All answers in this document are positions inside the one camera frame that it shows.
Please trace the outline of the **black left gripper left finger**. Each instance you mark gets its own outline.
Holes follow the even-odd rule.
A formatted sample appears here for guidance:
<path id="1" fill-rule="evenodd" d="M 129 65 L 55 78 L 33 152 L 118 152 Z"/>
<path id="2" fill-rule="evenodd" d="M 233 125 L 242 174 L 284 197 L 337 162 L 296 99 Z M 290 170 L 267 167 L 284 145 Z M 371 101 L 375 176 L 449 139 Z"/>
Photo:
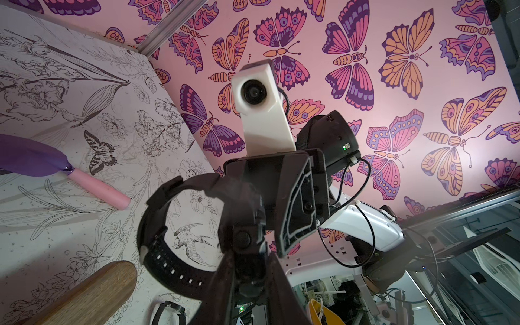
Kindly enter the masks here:
<path id="1" fill-rule="evenodd" d="M 237 323 L 237 319 L 233 316 L 236 305 L 234 296 L 238 286 L 236 267 L 235 252 L 233 250 L 226 252 L 212 277 L 203 302 L 190 321 L 191 324 Z"/>

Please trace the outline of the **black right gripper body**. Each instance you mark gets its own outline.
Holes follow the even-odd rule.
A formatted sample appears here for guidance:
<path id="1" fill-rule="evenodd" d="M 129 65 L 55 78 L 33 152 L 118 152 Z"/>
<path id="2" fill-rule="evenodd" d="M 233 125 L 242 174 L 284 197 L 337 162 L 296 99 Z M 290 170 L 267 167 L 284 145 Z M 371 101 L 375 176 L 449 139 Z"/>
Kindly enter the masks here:
<path id="1" fill-rule="evenodd" d="M 224 171 L 260 193 L 266 229 L 274 233 L 279 257 L 288 255 L 330 217 L 329 177 L 320 149 L 232 159 Z"/>

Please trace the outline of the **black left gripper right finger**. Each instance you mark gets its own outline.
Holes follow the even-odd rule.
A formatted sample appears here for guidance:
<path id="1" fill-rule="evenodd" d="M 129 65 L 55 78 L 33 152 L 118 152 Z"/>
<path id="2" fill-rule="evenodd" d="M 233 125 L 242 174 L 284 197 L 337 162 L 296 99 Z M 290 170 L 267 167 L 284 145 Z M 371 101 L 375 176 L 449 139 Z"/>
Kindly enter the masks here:
<path id="1" fill-rule="evenodd" d="M 268 255 L 266 272 L 268 324 L 311 324 L 274 254 Z"/>

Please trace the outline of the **black chunky sport watch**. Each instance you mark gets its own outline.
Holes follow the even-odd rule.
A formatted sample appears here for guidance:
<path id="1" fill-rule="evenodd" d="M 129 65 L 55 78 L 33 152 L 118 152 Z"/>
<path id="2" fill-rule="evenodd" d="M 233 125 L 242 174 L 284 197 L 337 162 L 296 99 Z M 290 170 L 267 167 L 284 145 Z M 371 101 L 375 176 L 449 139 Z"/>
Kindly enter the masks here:
<path id="1" fill-rule="evenodd" d="M 167 220 L 172 202 L 182 192 L 188 192 L 193 204 L 197 197 L 223 202 L 223 214 L 217 222 L 210 219 L 206 225 L 217 229 L 218 239 L 200 233 L 203 224 L 195 221 L 169 234 Z M 178 295 L 204 300 L 211 292 L 211 283 L 234 287 L 238 265 L 234 261 L 218 274 L 223 259 L 210 257 L 199 251 L 203 245 L 221 249 L 222 256 L 235 256 L 239 247 L 234 244 L 234 233 L 247 226 L 258 226 L 265 215 L 261 195 L 250 185 L 216 173 L 197 175 L 187 180 L 177 176 L 164 183 L 148 199 L 147 209 L 138 227 L 137 245 L 139 262 L 165 288 Z"/>

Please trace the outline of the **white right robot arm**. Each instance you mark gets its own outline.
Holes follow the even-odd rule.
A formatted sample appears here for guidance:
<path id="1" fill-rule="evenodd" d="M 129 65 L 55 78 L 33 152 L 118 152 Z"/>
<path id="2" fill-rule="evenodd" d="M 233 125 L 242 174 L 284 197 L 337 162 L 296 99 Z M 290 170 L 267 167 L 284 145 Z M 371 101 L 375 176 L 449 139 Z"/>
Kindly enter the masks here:
<path id="1" fill-rule="evenodd" d="M 283 110 L 250 111 L 241 113 L 244 141 L 255 158 L 260 154 L 285 154 L 296 151 L 297 146 L 289 129 Z M 388 206 L 379 209 L 341 194 L 329 196 L 327 216 L 322 217 L 326 228 L 338 230 L 358 241 L 372 245 L 380 252 L 370 258 L 363 267 L 364 276 L 380 290 L 399 279 L 407 267 L 415 268 L 420 262 L 431 264 L 435 258 L 443 259 L 461 254 L 460 249 L 445 249 L 424 258 L 412 254 L 414 245 L 408 244 L 403 233 L 405 227 L 417 230 L 420 227 L 437 226 L 450 218 L 490 209 L 494 203 L 519 197 L 519 183 L 514 181 L 504 188 L 481 191 L 459 202 L 432 207 L 410 219 L 398 220 Z"/>

